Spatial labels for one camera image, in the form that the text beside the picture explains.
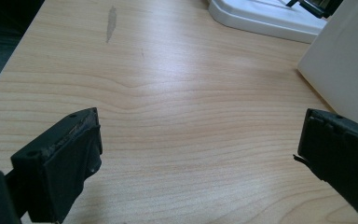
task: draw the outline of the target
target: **desk surface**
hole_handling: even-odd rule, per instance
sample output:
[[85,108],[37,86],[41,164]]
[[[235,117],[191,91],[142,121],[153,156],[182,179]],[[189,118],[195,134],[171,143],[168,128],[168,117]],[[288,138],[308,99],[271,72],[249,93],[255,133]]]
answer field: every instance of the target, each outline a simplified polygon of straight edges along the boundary
[[358,223],[292,158],[306,109],[328,109],[296,71],[307,47],[203,0],[48,0],[0,76],[0,170],[97,106],[103,166],[65,223]]

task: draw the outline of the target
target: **wood grain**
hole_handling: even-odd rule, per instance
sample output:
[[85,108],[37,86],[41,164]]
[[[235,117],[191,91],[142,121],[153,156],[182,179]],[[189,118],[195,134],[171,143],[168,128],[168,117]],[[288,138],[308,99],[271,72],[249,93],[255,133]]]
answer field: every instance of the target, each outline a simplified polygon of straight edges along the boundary
[[0,76],[0,170],[96,106],[103,166],[65,223],[358,223],[292,159],[306,109],[328,109],[296,71],[307,47],[206,1],[47,0]]

